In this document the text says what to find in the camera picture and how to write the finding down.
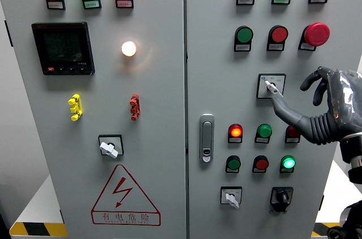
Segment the yellow terminal connector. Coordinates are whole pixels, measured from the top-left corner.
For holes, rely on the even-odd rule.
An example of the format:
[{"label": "yellow terminal connector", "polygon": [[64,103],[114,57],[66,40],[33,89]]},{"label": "yellow terminal connector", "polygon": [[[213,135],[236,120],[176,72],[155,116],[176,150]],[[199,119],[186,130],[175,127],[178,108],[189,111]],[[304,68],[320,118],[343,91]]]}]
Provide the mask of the yellow terminal connector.
[{"label": "yellow terminal connector", "polygon": [[83,109],[81,108],[80,96],[79,94],[74,94],[68,101],[70,107],[70,113],[72,115],[72,121],[77,121],[83,114]]}]

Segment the digital power meter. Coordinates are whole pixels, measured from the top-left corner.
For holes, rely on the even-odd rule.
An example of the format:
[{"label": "digital power meter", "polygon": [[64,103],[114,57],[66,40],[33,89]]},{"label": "digital power meter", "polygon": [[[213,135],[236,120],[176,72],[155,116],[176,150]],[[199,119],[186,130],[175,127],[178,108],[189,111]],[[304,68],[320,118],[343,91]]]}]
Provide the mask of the digital power meter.
[{"label": "digital power meter", "polygon": [[86,22],[34,23],[32,29],[44,75],[94,74]]}]

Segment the green push button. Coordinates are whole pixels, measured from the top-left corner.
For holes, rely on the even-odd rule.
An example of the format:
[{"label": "green push button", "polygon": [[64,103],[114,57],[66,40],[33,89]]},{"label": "green push button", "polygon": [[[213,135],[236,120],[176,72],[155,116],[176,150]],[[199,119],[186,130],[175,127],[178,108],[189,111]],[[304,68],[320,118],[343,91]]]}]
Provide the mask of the green push button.
[{"label": "green push button", "polygon": [[237,170],[242,164],[238,160],[231,160],[228,163],[229,169],[231,170]]},{"label": "green push button", "polygon": [[238,31],[236,35],[241,43],[249,42],[253,38],[253,32],[248,27],[243,27]]},{"label": "green push button", "polygon": [[262,138],[269,138],[272,135],[271,129],[269,124],[262,124],[258,127],[257,133]]}]

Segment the gray metal panel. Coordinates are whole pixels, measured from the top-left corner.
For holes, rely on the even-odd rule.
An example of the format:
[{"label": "gray metal panel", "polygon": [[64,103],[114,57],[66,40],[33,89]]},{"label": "gray metal panel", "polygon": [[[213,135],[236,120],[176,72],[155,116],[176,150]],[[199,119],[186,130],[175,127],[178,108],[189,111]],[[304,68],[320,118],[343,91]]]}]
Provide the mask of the gray metal panel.
[{"label": "gray metal panel", "polygon": [[[235,6],[235,0],[187,0],[188,136],[190,238],[309,238],[322,199],[335,144],[316,146],[301,139],[284,144],[287,125],[278,119],[269,99],[256,99],[259,73],[285,73],[285,99],[292,108],[315,116],[327,110],[312,105],[314,89],[301,92],[299,85],[319,65],[357,69],[362,48],[362,0],[328,0],[308,5],[291,0],[290,5],[271,5],[255,0],[254,6]],[[326,44],[313,52],[298,51],[303,29],[325,22],[331,30]],[[266,52],[268,33],[274,25],[289,31],[285,50]],[[254,32],[252,51],[235,53],[234,33],[247,25]],[[199,118],[215,117],[214,160],[199,161]],[[228,144],[227,130],[243,126],[243,143]],[[257,127],[269,123],[270,144],[255,144]],[[226,159],[238,155],[238,174],[225,173]],[[265,174],[252,173],[253,160],[266,155]],[[293,174],[280,174],[285,155],[296,159]],[[242,186],[240,210],[221,205],[221,186]],[[274,186],[291,186],[293,199],[287,213],[269,212]]]},{"label": "gray metal panel", "polygon": [[[183,0],[134,0],[133,10],[116,9],[114,0],[101,0],[100,10],[65,0],[66,11],[48,10],[45,0],[1,1],[70,238],[185,238]],[[47,21],[88,23],[94,76],[42,74],[31,24]],[[137,53],[126,59],[120,46],[129,40]],[[74,93],[84,109],[76,122],[67,103]],[[100,156],[99,134],[122,134],[124,156]],[[117,164],[160,211],[160,227],[92,223],[90,211]],[[142,209],[132,192],[124,203]]]}]

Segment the yellow black hazard stripe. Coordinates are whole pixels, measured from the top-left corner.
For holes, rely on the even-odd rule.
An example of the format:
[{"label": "yellow black hazard stripe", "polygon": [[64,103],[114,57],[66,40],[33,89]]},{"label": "yellow black hazard stripe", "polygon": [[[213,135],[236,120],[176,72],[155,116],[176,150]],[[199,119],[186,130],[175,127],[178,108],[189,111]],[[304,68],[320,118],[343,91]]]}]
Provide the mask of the yellow black hazard stripe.
[{"label": "yellow black hazard stripe", "polygon": [[10,235],[68,237],[63,223],[16,222],[10,229]]},{"label": "yellow black hazard stripe", "polygon": [[339,226],[339,223],[316,223],[314,224],[312,237],[327,236],[328,229],[334,226]]}]

